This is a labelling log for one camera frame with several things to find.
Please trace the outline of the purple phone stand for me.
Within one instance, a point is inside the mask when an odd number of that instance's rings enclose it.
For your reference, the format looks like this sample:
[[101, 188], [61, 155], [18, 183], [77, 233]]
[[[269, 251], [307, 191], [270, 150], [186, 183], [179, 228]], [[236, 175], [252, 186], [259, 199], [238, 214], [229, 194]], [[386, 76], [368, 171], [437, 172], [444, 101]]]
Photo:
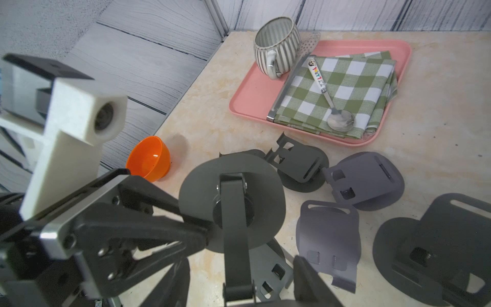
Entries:
[[322, 169], [338, 204], [360, 211], [378, 211], [399, 201], [405, 182], [397, 167], [377, 152], [355, 153], [336, 166]]
[[361, 259], [357, 209], [342, 203], [304, 202], [297, 221], [296, 243], [299, 255], [317, 272], [332, 276], [332, 286], [356, 292]]

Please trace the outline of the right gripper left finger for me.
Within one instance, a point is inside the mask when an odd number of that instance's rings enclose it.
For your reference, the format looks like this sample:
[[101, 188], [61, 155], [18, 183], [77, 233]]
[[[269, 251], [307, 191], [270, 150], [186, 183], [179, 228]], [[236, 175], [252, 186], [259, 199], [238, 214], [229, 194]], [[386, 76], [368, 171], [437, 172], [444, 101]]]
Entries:
[[183, 258], [171, 266], [161, 281], [141, 303], [141, 307], [187, 306], [190, 280], [189, 261], [187, 258]]

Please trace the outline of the dark green phone stand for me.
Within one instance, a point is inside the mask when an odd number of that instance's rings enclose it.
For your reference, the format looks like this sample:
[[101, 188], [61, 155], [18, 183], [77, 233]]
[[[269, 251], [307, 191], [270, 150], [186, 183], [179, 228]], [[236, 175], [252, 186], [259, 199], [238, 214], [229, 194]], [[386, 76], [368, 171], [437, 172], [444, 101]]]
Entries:
[[270, 242], [286, 215], [277, 172], [250, 153], [224, 155], [190, 172], [180, 188], [178, 205], [184, 221], [208, 230], [207, 249], [224, 255], [224, 301], [252, 299], [249, 252]]
[[277, 151], [270, 150], [265, 160], [277, 169], [282, 184], [293, 191], [310, 193], [320, 189], [325, 179], [322, 170], [329, 167], [327, 154], [282, 134]]
[[289, 288], [294, 280], [294, 270], [286, 262], [279, 243], [273, 239], [258, 248], [250, 249], [249, 258], [256, 297], [261, 302], [280, 300], [283, 289]]
[[430, 306], [490, 303], [490, 218], [454, 205], [490, 212], [490, 204], [448, 193], [420, 220], [397, 217], [378, 229], [373, 259], [394, 288]]
[[250, 150], [245, 150], [245, 151], [241, 151], [241, 152], [233, 152], [233, 153], [220, 153], [219, 157], [231, 156], [231, 155], [236, 155], [236, 154], [249, 154], [249, 155], [252, 155], [255, 157], [259, 157], [261, 159], [265, 158], [265, 152], [263, 152], [262, 150], [259, 150], [259, 149], [250, 149]]

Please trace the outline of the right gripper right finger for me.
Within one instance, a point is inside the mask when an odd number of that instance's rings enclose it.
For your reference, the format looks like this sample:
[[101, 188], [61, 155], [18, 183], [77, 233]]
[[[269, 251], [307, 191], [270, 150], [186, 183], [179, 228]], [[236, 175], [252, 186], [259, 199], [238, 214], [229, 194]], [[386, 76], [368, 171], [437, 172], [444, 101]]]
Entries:
[[295, 256], [293, 265], [294, 296], [297, 306], [343, 307], [340, 300], [304, 257]]

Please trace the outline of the left aluminium frame post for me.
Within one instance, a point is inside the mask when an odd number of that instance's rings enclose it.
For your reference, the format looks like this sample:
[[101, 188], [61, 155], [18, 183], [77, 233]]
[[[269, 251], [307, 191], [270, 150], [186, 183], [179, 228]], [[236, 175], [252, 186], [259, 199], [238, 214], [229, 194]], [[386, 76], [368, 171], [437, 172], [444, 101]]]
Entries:
[[220, 6], [216, 0], [204, 0], [204, 4], [210, 14], [212, 22], [216, 27], [217, 33], [223, 42], [228, 36], [230, 29], [226, 24], [226, 20], [222, 14]]

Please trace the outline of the green checkered cloth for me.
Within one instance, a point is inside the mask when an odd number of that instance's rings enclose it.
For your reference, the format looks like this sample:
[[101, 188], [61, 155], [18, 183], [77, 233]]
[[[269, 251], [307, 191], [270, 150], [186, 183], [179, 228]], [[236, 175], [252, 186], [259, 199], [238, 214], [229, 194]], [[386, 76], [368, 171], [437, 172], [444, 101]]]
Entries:
[[397, 95], [396, 60], [388, 51], [315, 58], [336, 109], [354, 116], [346, 133], [327, 124], [331, 108], [304, 64], [286, 91], [274, 122], [313, 134], [363, 139], [377, 132], [388, 103]]

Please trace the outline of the orange plastic bowl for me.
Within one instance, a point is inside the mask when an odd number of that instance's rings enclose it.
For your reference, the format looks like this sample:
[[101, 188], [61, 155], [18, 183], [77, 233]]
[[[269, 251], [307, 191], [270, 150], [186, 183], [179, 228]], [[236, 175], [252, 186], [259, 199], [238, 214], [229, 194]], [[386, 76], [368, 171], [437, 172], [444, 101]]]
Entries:
[[170, 151], [161, 138], [149, 136], [134, 147], [125, 167], [132, 175], [155, 182], [166, 176], [170, 170]]

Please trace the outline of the pink tray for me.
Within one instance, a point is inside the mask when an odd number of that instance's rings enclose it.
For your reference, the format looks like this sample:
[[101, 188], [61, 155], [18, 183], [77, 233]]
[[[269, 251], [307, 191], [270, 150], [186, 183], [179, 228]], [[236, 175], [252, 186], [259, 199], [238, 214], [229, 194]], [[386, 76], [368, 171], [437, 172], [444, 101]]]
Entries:
[[[393, 60], [396, 61], [395, 73], [398, 83], [401, 83], [405, 69], [412, 56], [412, 47], [409, 43], [402, 40], [321, 40], [313, 51], [317, 56], [344, 56], [348, 54], [362, 54], [367, 52], [388, 51]], [[263, 124], [277, 126], [277, 124], [267, 120], [267, 115], [271, 110], [280, 89], [287, 79], [284, 75], [281, 79], [271, 80], [262, 74], [257, 64], [253, 64], [231, 98], [229, 109], [235, 114], [256, 120]], [[363, 147], [370, 144], [379, 135], [387, 118], [391, 103], [386, 105], [381, 124], [375, 134], [364, 137], [361, 140], [349, 138], [337, 138], [328, 134], [312, 134], [306, 131], [286, 127], [286, 130], [313, 136], [324, 141], [343, 145], [346, 147]]]

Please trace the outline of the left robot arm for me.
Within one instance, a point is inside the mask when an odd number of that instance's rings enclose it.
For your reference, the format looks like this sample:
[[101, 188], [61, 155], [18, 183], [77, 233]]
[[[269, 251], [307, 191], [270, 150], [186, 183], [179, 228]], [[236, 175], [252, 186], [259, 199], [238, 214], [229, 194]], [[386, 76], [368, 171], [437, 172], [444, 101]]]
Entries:
[[24, 220], [22, 193], [1, 195], [1, 305], [110, 306], [169, 267], [145, 306], [184, 306], [188, 257], [208, 245], [176, 198], [129, 170], [116, 169]]

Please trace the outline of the white handled spoon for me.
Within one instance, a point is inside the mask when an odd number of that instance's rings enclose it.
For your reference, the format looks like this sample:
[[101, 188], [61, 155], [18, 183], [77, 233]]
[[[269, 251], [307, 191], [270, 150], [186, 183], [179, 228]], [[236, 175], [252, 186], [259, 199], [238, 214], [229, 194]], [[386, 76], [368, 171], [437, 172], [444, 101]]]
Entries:
[[327, 90], [327, 84], [324, 81], [319, 66], [313, 56], [308, 57], [307, 64], [315, 84], [318, 86], [321, 94], [325, 97], [329, 107], [331, 108], [331, 114], [327, 117], [327, 125], [330, 126], [332, 130], [347, 133], [354, 126], [353, 114], [349, 111], [336, 109]]

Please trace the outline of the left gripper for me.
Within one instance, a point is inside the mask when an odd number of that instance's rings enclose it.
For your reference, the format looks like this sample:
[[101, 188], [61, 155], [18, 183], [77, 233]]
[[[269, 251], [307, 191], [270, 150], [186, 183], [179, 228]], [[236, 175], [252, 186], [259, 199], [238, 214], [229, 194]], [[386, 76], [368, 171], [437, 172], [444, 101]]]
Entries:
[[[27, 220], [25, 195], [1, 193], [1, 306], [103, 306], [205, 249], [206, 229], [152, 216], [156, 207], [182, 217], [176, 198], [129, 175], [110, 171]], [[117, 214], [76, 219], [101, 201], [118, 205]]]

